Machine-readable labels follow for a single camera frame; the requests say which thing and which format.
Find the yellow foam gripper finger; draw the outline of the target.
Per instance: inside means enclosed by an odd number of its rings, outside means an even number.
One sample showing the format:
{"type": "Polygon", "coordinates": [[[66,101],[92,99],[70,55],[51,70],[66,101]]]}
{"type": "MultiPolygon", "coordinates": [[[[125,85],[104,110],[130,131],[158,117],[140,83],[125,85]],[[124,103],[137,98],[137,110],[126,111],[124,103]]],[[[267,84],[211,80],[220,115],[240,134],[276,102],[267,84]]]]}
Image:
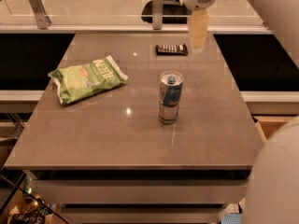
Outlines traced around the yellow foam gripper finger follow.
{"type": "Polygon", "coordinates": [[[197,9],[187,20],[191,48],[194,53],[203,50],[206,43],[209,14],[206,9],[197,9]]]}

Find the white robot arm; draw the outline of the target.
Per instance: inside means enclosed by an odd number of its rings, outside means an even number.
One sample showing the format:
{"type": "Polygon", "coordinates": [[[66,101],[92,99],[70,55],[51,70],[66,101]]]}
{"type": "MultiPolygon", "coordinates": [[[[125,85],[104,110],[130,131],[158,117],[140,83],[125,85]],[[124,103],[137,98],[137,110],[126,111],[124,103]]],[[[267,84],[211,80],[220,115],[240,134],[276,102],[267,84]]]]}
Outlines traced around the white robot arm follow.
{"type": "MultiPolygon", "coordinates": [[[[248,0],[299,66],[299,0],[248,0]]],[[[247,185],[241,224],[298,224],[299,117],[260,150],[247,185]]]]}

